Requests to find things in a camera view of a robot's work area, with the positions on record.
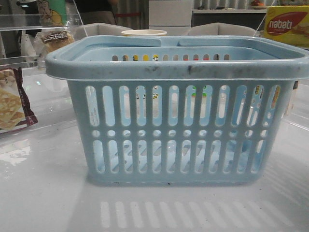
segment plastic basket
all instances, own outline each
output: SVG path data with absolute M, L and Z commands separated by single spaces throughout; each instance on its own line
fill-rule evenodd
M 68 81 L 90 173 L 112 182 L 261 174 L 305 50 L 241 36 L 93 36 L 46 58 Z

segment chair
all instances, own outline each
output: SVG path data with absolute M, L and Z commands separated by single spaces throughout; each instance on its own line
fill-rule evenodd
M 187 35 L 244 35 L 254 36 L 255 30 L 249 27 L 227 23 L 209 23 L 192 27 Z
M 74 34 L 75 40 L 94 35 L 121 35 L 124 30 L 132 30 L 122 26 L 107 23 L 92 23 L 79 26 Z

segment light blue basket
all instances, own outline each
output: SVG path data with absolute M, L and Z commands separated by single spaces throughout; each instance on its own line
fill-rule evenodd
M 46 72 L 68 81 L 96 180 L 235 183 L 259 177 L 309 56 L 241 36 L 93 36 Z

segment person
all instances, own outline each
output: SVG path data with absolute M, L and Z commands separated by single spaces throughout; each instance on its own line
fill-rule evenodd
M 112 6 L 119 0 L 75 0 L 83 24 L 108 23 L 117 25 Z

